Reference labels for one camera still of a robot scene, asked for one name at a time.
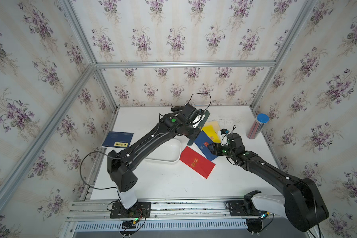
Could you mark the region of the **red envelope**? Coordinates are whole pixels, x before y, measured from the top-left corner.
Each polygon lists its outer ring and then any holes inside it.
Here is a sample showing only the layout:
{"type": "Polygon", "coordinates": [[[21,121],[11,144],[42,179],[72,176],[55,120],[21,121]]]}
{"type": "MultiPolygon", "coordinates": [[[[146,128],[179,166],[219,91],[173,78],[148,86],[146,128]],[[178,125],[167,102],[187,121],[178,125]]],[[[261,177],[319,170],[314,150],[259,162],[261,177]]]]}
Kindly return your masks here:
{"type": "Polygon", "coordinates": [[[215,167],[215,164],[213,162],[201,156],[199,153],[197,153],[188,146],[180,154],[179,160],[189,166],[194,171],[196,171],[205,179],[208,179],[209,175],[215,167]]]}

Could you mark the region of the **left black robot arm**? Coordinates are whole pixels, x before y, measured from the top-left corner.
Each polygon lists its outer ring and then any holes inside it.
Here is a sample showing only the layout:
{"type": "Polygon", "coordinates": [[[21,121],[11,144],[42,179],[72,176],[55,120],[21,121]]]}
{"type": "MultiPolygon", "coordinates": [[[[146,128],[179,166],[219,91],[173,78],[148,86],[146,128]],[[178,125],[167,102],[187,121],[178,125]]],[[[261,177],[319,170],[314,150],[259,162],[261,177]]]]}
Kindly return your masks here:
{"type": "Polygon", "coordinates": [[[137,203],[133,187],[138,178],[134,174],[137,166],[163,143],[176,136],[195,140],[201,132],[198,124],[204,120],[206,111],[191,104],[172,107],[171,112],[159,117],[158,123],[136,143],[108,154],[107,172],[116,184],[119,201],[124,209],[130,210],[137,203]]]}

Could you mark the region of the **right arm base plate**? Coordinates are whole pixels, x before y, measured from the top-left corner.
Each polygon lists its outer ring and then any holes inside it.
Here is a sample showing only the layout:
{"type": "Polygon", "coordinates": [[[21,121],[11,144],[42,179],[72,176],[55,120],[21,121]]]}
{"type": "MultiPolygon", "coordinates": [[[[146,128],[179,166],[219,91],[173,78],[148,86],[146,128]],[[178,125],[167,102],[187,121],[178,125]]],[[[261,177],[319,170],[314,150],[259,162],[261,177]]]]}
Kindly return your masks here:
{"type": "Polygon", "coordinates": [[[225,207],[230,211],[231,216],[252,216],[266,218],[267,212],[256,209],[252,201],[249,200],[229,200],[225,207]]]}

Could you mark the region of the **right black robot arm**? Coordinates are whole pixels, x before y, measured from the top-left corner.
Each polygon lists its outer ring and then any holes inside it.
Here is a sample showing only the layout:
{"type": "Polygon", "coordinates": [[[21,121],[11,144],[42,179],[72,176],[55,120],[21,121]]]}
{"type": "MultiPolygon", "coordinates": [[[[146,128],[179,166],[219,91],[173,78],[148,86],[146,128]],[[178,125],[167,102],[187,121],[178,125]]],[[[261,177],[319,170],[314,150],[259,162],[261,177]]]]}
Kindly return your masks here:
{"type": "Polygon", "coordinates": [[[246,195],[239,205],[227,202],[231,215],[250,216],[273,213],[286,218],[296,229],[306,232],[329,218],[329,211],[316,183],[309,178],[290,175],[263,160],[258,154],[247,151],[237,133],[226,136],[227,143],[207,146],[216,156],[231,159],[236,166],[251,172],[277,189],[280,195],[264,195],[255,190],[246,195]]]}

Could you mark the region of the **white rectangular storage tray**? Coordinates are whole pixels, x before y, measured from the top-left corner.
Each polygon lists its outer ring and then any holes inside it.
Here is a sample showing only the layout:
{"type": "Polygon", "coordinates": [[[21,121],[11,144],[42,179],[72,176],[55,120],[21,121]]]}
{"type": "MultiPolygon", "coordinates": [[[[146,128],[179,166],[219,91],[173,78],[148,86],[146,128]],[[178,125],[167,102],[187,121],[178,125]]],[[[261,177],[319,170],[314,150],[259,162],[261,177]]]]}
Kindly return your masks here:
{"type": "Polygon", "coordinates": [[[171,139],[150,153],[146,160],[161,163],[175,163],[179,160],[181,154],[181,142],[177,139],[171,139]]]}

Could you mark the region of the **dark green envelope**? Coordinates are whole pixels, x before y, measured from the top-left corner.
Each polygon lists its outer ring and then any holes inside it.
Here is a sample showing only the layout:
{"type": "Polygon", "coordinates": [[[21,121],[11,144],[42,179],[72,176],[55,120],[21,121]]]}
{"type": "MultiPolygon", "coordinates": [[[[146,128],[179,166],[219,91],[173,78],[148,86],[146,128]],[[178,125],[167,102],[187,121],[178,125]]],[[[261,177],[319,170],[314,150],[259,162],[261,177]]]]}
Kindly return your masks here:
{"type": "MultiPolygon", "coordinates": [[[[210,112],[208,110],[205,111],[203,118],[201,121],[198,123],[197,127],[200,129],[203,129],[205,123],[207,122],[208,118],[210,116],[210,112]]],[[[194,144],[194,140],[190,139],[187,143],[187,146],[192,146],[194,144]]]]}

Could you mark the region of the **blue envelope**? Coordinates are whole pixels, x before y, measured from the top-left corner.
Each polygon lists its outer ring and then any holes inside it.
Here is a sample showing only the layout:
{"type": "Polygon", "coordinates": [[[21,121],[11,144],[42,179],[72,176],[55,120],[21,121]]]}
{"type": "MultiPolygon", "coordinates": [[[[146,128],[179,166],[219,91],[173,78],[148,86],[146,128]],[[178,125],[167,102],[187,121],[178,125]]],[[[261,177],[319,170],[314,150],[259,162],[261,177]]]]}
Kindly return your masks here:
{"type": "Polygon", "coordinates": [[[209,150],[208,145],[213,144],[213,141],[204,131],[200,132],[200,134],[195,139],[194,143],[204,154],[205,158],[208,159],[209,161],[213,161],[218,157],[216,155],[213,155],[209,150]]]}

